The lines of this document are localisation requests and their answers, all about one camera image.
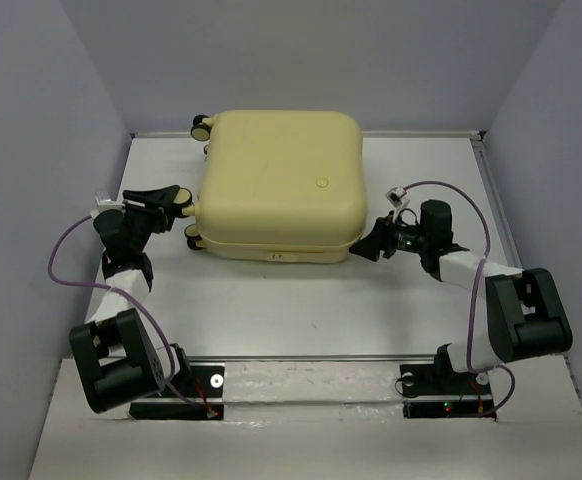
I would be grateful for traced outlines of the yellow hard-shell suitcase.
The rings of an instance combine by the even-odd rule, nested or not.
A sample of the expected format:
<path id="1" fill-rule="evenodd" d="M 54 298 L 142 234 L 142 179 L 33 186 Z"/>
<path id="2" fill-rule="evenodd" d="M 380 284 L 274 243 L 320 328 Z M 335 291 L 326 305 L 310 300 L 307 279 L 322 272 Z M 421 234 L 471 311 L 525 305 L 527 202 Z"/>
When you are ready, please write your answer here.
<path id="1" fill-rule="evenodd" d="M 198 115 L 205 171 L 184 231 L 192 250 L 281 263 L 345 260 L 363 235 L 363 136 L 334 111 L 232 110 Z"/>

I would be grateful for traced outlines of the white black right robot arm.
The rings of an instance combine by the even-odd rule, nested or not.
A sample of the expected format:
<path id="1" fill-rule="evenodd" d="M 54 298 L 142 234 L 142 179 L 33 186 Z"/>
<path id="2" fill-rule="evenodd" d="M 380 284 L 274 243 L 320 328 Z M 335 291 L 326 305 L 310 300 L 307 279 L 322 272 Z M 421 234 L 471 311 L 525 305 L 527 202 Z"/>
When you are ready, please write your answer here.
<path id="1" fill-rule="evenodd" d="M 470 293 L 467 339 L 438 348 L 433 384 L 453 392 L 468 373 L 570 350 L 573 333 L 552 274 L 487 261 L 454 242 L 452 221 L 449 204 L 427 200 L 415 223 L 390 212 L 349 249 L 374 262 L 398 251 L 416 254 L 432 278 Z"/>

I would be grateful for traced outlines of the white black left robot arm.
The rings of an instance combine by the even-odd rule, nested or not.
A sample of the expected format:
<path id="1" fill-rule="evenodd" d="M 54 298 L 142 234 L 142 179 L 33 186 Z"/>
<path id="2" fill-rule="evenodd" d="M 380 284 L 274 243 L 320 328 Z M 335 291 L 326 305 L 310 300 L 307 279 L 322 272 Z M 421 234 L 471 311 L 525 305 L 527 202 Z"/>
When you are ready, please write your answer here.
<path id="1" fill-rule="evenodd" d="M 92 411 L 103 413 L 165 389 L 186 392 L 192 370 L 175 360 L 174 348 L 143 302 L 153 287 L 145 247 L 154 234 L 171 230 L 193 206 L 190 190 L 178 185 L 123 192 L 123 200 L 101 198 L 90 214 L 104 251 L 103 292 L 91 319 L 73 328 L 69 344 Z"/>

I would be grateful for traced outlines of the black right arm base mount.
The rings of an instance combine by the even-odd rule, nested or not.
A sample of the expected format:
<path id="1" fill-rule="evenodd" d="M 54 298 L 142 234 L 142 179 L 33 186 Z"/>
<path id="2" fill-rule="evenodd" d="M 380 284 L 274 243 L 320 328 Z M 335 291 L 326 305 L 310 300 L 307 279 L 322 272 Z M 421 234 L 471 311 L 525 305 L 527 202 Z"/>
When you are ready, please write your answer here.
<path id="1" fill-rule="evenodd" d="M 496 417 L 487 376 L 464 372 L 438 377 L 432 364 L 403 364 L 394 388 L 409 420 Z"/>

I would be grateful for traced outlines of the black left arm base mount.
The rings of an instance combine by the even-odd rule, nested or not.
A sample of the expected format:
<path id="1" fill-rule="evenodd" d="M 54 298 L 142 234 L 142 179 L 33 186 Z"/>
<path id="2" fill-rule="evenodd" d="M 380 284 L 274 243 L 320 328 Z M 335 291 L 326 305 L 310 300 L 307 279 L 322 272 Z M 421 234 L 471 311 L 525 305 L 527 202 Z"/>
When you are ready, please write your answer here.
<path id="1" fill-rule="evenodd" d="M 223 363 L 193 362 L 194 379 L 187 381 L 183 373 L 171 384 L 186 401 L 169 387 L 162 392 L 132 402 L 129 416 L 147 421 L 220 421 L 224 419 L 223 400 L 225 365 Z"/>

